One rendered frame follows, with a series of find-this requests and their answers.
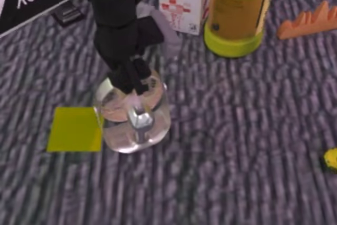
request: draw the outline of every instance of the gray mat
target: gray mat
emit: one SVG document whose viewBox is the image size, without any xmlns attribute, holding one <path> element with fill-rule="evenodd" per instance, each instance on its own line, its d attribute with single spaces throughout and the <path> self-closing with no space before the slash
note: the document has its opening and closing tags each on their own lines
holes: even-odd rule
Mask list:
<svg viewBox="0 0 337 225">
<path fill-rule="evenodd" d="M 337 224 L 337 177 L 318 162 L 336 145 L 337 31 L 275 38 L 321 0 L 273 0 L 263 45 L 238 60 L 189 35 L 177 59 L 149 48 L 172 110 L 161 144 L 47 154 L 55 107 L 90 105 L 106 69 L 78 1 L 85 21 L 42 17 L 0 40 L 0 224 Z"/>
</svg>

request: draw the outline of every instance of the barcode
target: barcode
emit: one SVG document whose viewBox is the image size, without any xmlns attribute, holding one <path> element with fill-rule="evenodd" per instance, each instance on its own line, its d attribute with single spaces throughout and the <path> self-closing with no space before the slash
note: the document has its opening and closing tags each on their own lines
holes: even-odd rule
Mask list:
<svg viewBox="0 0 337 225">
<path fill-rule="evenodd" d="M 196 25 L 195 24 L 190 24 L 190 31 L 195 32 L 196 31 Z"/>
</svg>

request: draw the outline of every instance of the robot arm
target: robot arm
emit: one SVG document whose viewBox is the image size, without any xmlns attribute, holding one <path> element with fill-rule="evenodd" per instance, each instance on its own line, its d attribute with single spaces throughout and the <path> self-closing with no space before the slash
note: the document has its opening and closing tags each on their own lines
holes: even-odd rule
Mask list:
<svg viewBox="0 0 337 225">
<path fill-rule="evenodd" d="M 164 36 L 152 16 L 137 18 L 136 6 L 141 0 L 89 0 L 97 30 L 94 45 L 111 70 L 112 85 L 125 94 L 133 89 L 138 95 L 148 87 L 141 80 L 151 75 L 142 55 L 147 46 L 159 44 Z"/>
</svg>

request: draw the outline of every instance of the yellow jar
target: yellow jar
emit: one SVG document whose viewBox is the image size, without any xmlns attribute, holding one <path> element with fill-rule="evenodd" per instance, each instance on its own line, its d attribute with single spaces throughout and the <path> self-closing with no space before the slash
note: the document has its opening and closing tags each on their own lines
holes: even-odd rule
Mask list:
<svg viewBox="0 0 337 225">
<path fill-rule="evenodd" d="M 270 0 L 210 0 L 205 43 L 219 56 L 241 57 L 260 46 Z"/>
</svg>

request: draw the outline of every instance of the green square block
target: green square block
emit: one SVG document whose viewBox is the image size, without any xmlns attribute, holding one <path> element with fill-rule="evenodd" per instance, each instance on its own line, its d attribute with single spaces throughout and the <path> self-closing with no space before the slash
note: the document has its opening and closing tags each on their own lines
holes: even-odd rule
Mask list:
<svg viewBox="0 0 337 225">
<path fill-rule="evenodd" d="M 92 107 L 57 107 L 47 152 L 100 152 L 102 131 Z"/>
</svg>

